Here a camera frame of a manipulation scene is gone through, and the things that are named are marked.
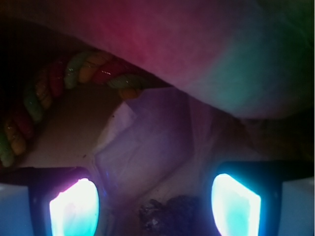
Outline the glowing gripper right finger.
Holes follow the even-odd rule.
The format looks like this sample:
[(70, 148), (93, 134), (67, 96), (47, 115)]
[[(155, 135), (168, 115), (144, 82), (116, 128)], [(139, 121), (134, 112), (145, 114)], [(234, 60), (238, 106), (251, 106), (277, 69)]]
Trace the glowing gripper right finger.
[(229, 161), (211, 185), (222, 236), (312, 236), (315, 167), (310, 161)]

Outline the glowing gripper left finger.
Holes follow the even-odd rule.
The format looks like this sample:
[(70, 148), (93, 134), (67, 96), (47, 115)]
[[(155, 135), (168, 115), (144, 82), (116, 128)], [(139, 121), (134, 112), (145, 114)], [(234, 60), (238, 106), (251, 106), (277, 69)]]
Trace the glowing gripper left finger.
[(2, 236), (93, 236), (99, 194), (83, 167), (18, 168), (0, 175)]

